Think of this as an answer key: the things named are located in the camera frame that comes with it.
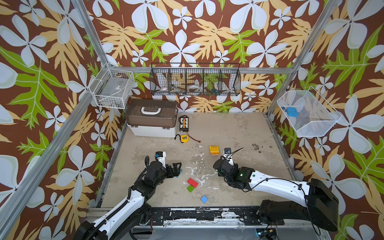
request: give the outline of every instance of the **wire basket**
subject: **wire basket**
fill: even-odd
[[[323,137],[342,117],[321,94],[313,89],[317,93],[315,96],[310,90],[287,91],[277,101],[297,137]],[[317,96],[322,103],[326,102],[327,107],[334,112],[329,112],[317,99]],[[298,116],[289,116],[285,111],[288,107],[295,108]]]
[[[238,67],[171,67],[151,64],[152,95],[217,95],[240,94],[241,75]]]
[[[125,109],[134,83],[133,72],[115,68],[100,71],[95,78],[99,81],[92,96],[97,106]]]

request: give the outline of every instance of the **white toolbox handle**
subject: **white toolbox handle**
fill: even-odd
[[[144,108],[145,108],[145,107],[142,107],[142,108],[141,108],[141,113],[142,113],[142,114],[146,114],[146,115],[156,115],[156,114],[158,114],[158,113],[160,112],[160,110],[161,110],[161,108],[159,108],[156,112],[147,112],[147,111],[144,111]]]

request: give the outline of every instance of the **toolbox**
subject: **toolbox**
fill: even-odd
[[[127,125],[135,136],[174,138],[177,113],[173,101],[132,99],[126,112]]]

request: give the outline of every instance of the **green block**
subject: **green block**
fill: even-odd
[[[187,190],[188,190],[189,192],[192,192],[194,189],[195,189],[195,188],[194,188],[193,186],[191,186],[191,185],[189,185],[189,187],[187,187]]]

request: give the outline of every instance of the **blue block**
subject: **blue block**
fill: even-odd
[[[201,198],[201,201],[203,203],[206,203],[208,201],[208,198],[204,195],[202,198]]]
[[[180,169],[180,174],[181,174],[182,171],[183,171],[183,169]],[[180,174],[179,174],[179,176],[180,176]],[[177,176],[177,178],[179,178],[179,176]]]
[[[287,115],[290,116],[290,117],[297,117],[297,116],[299,116],[299,114],[297,113],[296,108],[288,107],[286,109],[286,111],[287,111]]]

